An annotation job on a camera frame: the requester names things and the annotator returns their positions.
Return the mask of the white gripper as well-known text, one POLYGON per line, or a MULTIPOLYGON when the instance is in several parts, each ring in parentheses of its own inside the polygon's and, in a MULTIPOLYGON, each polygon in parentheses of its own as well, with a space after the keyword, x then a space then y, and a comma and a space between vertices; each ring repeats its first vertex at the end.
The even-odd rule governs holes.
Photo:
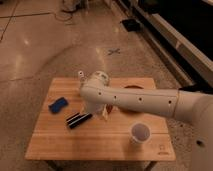
POLYGON ((90 114, 102 115, 105 110, 105 105, 86 101, 84 103, 84 112, 90 114))

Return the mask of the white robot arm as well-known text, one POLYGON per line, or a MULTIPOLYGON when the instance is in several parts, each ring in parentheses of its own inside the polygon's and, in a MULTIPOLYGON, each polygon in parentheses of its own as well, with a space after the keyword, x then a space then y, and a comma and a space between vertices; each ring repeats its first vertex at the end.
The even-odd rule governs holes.
POLYGON ((213 171, 213 94, 177 89, 116 88, 109 76, 78 72, 84 111, 95 113, 105 104, 173 118, 194 127, 189 171, 213 171))

